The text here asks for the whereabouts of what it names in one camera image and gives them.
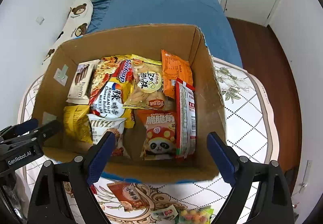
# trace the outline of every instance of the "screw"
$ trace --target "screw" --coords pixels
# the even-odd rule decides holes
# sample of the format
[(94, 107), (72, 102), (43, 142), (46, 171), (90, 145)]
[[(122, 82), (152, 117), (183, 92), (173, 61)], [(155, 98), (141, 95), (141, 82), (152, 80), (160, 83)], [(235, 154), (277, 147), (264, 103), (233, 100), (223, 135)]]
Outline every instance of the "screw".
[(44, 166), (45, 167), (48, 167), (48, 166), (50, 166), (52, 164), (52, 162), (50, 161), (50, 160), (46, 160), (45, 162), (44, 162)]
[(81, 162), (83, 160), (83, 156), (77, 156), (74, 158), (75, 162)]
[(243, 162), (243, 163), (246, 163), (248, 162), (248, 158), (246, 156), (240, 156), (240, 161)]
[(271, 164), (273, 165), (273, 166), (278, 166), (279, 164), (278, 164), (278, 162), (277, 161), (275, 161), (275, 160), (272, 160), (271, 161)]

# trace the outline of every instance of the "wooden floor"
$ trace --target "wooden floor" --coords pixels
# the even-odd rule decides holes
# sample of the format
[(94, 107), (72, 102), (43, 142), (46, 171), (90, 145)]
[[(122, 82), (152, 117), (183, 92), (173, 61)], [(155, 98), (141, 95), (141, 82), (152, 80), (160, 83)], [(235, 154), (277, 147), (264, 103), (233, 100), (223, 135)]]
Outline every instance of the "wooden floor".
[(270, 27), (228, 19), (238, 44), (243, 68), (264, 85), (274, 110), (279, 136), (278, 162), (283, 172), (295, 169), (294, 188), (301, 154), (301, 114), (288, 60)]

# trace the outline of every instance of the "cardboard box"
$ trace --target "cardboard box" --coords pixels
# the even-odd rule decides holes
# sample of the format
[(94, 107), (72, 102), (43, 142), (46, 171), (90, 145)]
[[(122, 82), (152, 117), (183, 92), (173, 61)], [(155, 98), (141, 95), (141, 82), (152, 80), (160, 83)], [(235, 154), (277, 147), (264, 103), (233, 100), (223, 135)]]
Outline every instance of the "cardboard box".
[[(151, 24), (115, 28), (91, 33), (63, 43), (54, 54), (38, 91), (33, 117), (46, 123), (48, 117), (63, 118), (63, 109), (78, 63), (110, 55), (137, 54), (161, 61), (161, 49), (189, 61), (195, 90), (197, 141), (193, 159), (143, 161), (140, 158), (146, 130), (136, 118), (133, 129), (124, 132), (124, 146), (132, 157), (111, 157), (105, 172), (117, 179), (143, 183), (176, 183), (213, 179), (218, 169), (206, 147), (206, 136), (216, 131), (225, 140), (225, 116), (222, 96), (215, 80), (213, 60), (205, 45), (203, 34), (193, 25)], [(54, 79), (57, 70), (68, 67), (65, 86)], [(57, 134), (44, 143), (46, 156), (57, 161), (71, 161), (77, 153), (89, 148), (83, 142), (72, 143)]]

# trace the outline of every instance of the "snack package on bed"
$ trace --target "snack package on bed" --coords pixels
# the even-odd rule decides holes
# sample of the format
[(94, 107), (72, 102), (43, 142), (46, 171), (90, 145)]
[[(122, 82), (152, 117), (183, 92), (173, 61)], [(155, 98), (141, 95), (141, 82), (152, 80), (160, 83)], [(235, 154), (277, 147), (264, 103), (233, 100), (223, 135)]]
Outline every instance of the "snack package on bed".
[(146, 128), (146, 139), (140, 157), (144, 160), (175, 158), (176, 112), (138, 110), (137, 115)]
[(182, 210), (175, 219), (175, 224), (210, 224), (213, 214), (212, 208), (199, 208), (192, 210)]
[(173, 220), (178, 215), (174, 205), (170, 205), (167, 208), (162, 208), (159, 210), (151, 210), (150, 213), (155, 220)]
[(176, 79), (176, 158), (194, 154), (196, 145), (196, 119), (194, 87)]
[(132, 109), (123, 108), (132, 89), (130, 55), (104, 57), (94, 72), (90, 94), (91, 113), (104, 118), (126, 118), (125, 128), (134, 126)]
[(131, 57), (134, 84), (124, 107), (167, 110), (171, 103), (163, 94), (162, 63), (138, 55)]
[(148, 202), (140, 196), (134, 184), (121, 181), (107, 184), (107, 186), (120, 201), (124, 211), (149, 207)]
[(123, 130), (126, 118), (103, 118), (94, 114), (88, 114), (88, 120), (91, 124), (94, 145), (99, 143), (107, 131), (110, 131), (116, 137), (116, 148), (111, 156), (130, 157), (123, 146)]
[(92, 144), (90, 123), (86, 116), (88, 111), (88, 105), (64, 107), (63, 124), (67, 137)]
[(88, 105), (92, 73), (99, 62), (100, 60), (93, 60), (78, 65), (66, 102)]
[(163, 64), (163, 92), (166, 96), (175, 99), (176, 78), (193, 85), (190, 63), (165, 50), (161, 51), (161, 62)]

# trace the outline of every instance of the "blue bedsheet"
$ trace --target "blue bedsheet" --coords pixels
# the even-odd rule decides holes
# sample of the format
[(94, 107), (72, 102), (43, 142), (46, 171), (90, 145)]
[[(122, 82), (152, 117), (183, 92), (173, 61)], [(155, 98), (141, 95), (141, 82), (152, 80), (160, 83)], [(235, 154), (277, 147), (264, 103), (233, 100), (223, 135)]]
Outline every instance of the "blue bedsheet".
[(211, 54), (242, 67), (230, 24), (218, 0), (93, 0), (87, 33), (148, 23), (192, 24), (201, 28)]

